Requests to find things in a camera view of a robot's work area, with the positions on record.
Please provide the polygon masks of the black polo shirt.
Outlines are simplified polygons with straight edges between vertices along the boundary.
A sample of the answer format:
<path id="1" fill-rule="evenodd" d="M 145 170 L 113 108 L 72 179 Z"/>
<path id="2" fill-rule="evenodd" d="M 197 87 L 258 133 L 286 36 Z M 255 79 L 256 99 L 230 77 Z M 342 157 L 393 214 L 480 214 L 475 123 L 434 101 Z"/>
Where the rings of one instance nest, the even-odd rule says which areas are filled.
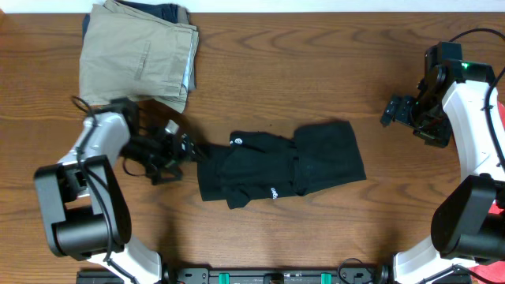
<path id="1" fill-rule="evenodd" d="M 303 125 L 291 138 L 234 131 L 227 146 L 210 144 L 198 163 L 204 201 L 231 209 L 252 200 L 306 196 L 366 178 L 357 140 L 347 121 Z"/>

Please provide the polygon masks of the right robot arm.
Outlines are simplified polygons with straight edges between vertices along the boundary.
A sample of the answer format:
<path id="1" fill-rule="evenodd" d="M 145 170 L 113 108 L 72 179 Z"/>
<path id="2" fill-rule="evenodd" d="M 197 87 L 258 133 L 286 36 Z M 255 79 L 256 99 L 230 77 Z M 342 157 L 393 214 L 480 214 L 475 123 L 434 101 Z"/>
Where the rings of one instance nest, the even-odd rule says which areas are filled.
<path id="1" fill-rule="evenodd" d="M 493 68 L 468 62 L 462 46 L 440 42 L 425 52 L 425 75 L 416 97 L 391 97 L 380 122 L 396 121 L 426 144 L 454 141 L 461 182 L 436 209 L 431 233 L 395 254 L 393 283 L 452 283 L 472 267 L 504 260 L 504 127 Z"/>

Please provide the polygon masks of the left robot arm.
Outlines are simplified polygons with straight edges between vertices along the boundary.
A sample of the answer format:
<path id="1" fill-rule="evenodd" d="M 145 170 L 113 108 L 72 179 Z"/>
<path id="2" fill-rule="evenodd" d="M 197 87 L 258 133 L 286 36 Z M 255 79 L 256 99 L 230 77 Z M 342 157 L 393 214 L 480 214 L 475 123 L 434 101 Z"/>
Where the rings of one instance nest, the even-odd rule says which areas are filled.
<path id="1" fill-rule="evenodd" d="M 161 185 L 181 180 L 180 163 L 201 161 L 205 154 L 174 121 L 141 127 L 140 108 L 130 99 L 99 107 L 80 97 L 72 101 L 86 114 L 82 133 L 57 163 L 34 174 L 50 250 L 101 266 L 78 272 L 78 283 L 177 283 L 161 255 L 133 236 L 113 166 L 119 158 L 132 160 L 153 185 Z"/>

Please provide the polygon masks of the folded khaki trousers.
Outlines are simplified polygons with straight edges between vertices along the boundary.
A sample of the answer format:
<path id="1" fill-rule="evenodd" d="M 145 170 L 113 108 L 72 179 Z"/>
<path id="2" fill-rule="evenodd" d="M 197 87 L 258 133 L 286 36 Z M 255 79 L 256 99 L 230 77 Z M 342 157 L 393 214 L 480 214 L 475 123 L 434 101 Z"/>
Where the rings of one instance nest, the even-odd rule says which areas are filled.
<path id="1" fill-rule="evenodd" d="M 181 113 L 199 43 L 192 24 L 174 24 L 124 6 L 95 4 L 80 55 L 80 97 L 104 105 L 126 97 L 154 99 Z"/>

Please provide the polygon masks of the red t-shirt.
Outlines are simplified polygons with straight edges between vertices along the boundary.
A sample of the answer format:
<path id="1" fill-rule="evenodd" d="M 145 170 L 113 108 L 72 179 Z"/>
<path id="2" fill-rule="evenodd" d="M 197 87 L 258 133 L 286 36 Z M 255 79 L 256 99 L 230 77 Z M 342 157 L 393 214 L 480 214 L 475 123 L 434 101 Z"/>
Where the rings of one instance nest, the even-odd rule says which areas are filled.
<path id="1" fill-rule="evenodd" d="M 499 116 L 504 124 L 504 105 L 502 103 L 499 103 Z M 499 209 L 496 202 L 493 203 L 493 205 L 490 207 L 488 213 L 492 214 L 499 214 L 503 211 L 503 209 Z M 489 265 L 479 265 L 476 267 L 471 267 L 470 270 L 478 275 L 480 275 L 482 278 L 486 278 L 489 281 L 492 282 L 504 282 L 504 273 L 505 273 L 505 268 L 504 268 L 504 261 L 498 261 Z M 484 283 L 481 280 L 477 280 L 477 278 L 473 277 L 476 279 L 478 283 Z"/>

